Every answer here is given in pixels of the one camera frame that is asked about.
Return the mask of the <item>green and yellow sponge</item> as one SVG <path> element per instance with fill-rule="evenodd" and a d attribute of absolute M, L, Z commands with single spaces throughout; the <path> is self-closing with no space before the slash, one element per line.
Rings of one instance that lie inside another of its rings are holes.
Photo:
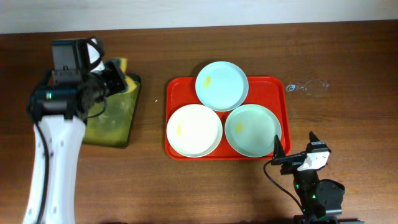
<path fill-rule="evenodd" d="M 120 91 L 120 94 L 130 93 L 139 88 L 141 84 L 141 78 L 136 74 L 127 74 L 127 59 L 126 58 L 112 58 L 109 59 L 107 62 L 113 63 L 116 67 L 122 71 L 124 74 L 124 82 L 126 84 L 125 89 Z"/>

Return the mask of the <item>cream white plate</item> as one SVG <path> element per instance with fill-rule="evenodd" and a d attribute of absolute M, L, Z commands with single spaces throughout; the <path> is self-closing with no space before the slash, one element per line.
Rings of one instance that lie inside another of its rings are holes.
<path fill-rule="evenodd" d="M 220 117 L 212 109 L 199 104 L 177 109 L 166 126 L 170 146 L 180 155 L 189 158 L 212 153 L 220 144 L 222 135 Z"/>

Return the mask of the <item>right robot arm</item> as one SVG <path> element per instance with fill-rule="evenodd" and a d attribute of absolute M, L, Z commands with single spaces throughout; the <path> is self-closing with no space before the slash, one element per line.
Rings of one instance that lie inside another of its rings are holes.
<path fill-rule="evenodd" d="M 318 177 L 317 172 L 327 165 L 330 154 L 331 149 L 313 132 L 309 132 L 306 150 L 289 156 L 285 154 L 279 138 L 274 137 L 272 159 L 266 164 L 281 166 L 281 175 L 292 174 L 294 177 L 294 189 L 298 198 L 275 184 L 295 201 L 302 212 L 293 217 L 293 223 L 362 223 L 355 218 L 338 218 L 343 213 L 341 204 L 345 187 L 334 180 L 321 180 Z"/>

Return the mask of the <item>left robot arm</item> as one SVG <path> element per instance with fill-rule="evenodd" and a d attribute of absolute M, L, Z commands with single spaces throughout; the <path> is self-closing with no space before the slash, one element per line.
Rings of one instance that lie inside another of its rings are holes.
<path fill-rule="evenodd" d="M 135 87 L 121 60 L 103 62 L 99 38 L 52 42 L 53 68 L 32 90 L 35 157 L 24 223 L 74 223 L 78 156 L 89 110 Z"/>

